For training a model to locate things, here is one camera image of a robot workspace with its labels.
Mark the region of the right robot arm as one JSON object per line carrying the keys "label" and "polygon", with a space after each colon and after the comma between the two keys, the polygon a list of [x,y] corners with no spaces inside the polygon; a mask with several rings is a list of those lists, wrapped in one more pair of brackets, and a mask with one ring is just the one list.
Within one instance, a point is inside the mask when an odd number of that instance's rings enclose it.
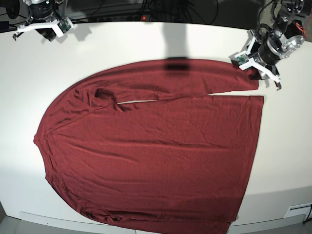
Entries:
{"label": "right robot arm", "polygon": [[29,16],[25,24],[17,27],[13,34],[16,40],[23,33],[37,31],[49,41],[63,37],[74,28],[71,20],[59,13],[59,4],[54,0],[25,0]]}

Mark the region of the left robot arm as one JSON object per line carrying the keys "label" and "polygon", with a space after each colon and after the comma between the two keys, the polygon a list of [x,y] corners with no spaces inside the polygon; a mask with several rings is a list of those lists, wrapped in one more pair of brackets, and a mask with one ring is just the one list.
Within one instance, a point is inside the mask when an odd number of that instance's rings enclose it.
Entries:
{"label": "left robot arm", "polygon": [[257,27],[248,31],[244,50],[232,56],[241,70],[254,68],[260,80],[271,79],[282,88],[276,64],[298,50],[306,39],[305,25],[312,13],[310,0],[272,0],[261,8]]}

